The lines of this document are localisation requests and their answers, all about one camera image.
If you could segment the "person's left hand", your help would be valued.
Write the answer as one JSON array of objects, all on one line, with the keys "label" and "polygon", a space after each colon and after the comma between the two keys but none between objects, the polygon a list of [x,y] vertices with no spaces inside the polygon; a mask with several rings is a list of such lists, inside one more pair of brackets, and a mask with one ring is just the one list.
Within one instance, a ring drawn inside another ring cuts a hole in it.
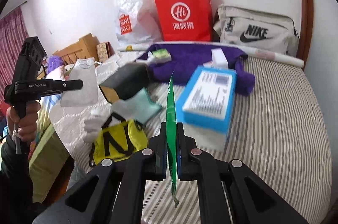
[{"label": "person's left hand", "polygon": [[6,111],[6,121],[8,126],[8,134],[12,136],[14,125],[18,126],[17,134],[23,142],[32,142],[35,139],[37,131],[38,111],[41,105],[34,101],[26,107],[26,116],[20,118],[14,107],[9,107]]}]

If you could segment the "person's left forearm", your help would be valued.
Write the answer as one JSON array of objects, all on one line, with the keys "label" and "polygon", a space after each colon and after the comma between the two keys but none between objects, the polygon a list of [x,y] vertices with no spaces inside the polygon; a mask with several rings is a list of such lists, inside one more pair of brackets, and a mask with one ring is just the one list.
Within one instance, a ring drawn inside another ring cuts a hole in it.
[{"label": "person's left forearm", "polygon": [[10,135],[1,147],[1,223],[31,223],[33,182],[26,155],[16,154]]}]

